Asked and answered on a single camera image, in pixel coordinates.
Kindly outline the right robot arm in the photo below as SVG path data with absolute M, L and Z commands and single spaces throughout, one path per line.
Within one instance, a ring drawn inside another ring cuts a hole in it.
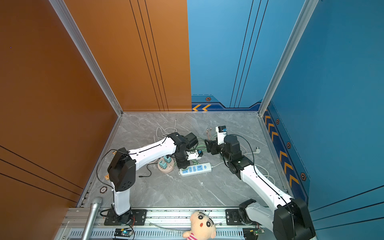
M 312 240 L 315 227 L 307 204 L 295 199 L 276 187 L 255 165 L 255 159 L 247 158 L 241 151 L 239 135 L 224 137 L 223 143 L 205 140 L 207 151 L 219 154 L 232 174 L 249 185 L 267 204 L 261 206 L 248 200 L 239 207 L 244 222 L 256 222 L 273 232 L 277 240 Z

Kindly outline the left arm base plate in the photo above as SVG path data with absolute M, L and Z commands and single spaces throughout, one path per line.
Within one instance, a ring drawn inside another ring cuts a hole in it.
M 101 215 L 105 217 L 105 226 L 144 226 L 147 217 L 147 210 L 130 209 L 126 213 L 118 216 L 114 209 L 108 209 L 106 215 L 103 215 L 102 213 Z

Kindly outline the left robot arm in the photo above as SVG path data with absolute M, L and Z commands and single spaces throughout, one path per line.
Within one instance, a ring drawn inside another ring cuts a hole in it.
M 114 201 L 113 210 L 117 216 L 124 215 L 131 210 L 130 188 L 136 181 L 136 171 L 149 163 L 165 157 L 174 156 L 179 169 L 185 169 L 191 164 L 187 153 L 198 144 L 195 134 L 183 136 L 177 132 L 153 144 L 139 149 L 116 150 L 109 167 L 108 174 L 112 183 Z

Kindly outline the teal charger with black cable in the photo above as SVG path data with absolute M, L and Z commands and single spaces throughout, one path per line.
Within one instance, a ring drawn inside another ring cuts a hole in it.
M 170 163 L 172 161 L 172 158 L 169 157 L 169 156 L 165 156 L 164 157 L 164 160 L 167 162 L 167 163 Z

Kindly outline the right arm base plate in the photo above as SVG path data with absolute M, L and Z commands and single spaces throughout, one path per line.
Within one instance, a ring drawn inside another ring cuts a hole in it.
M 244 210 L 226 209 L 226 223 L 228 226 L 257 226 L 256 222 L 251 221 Z

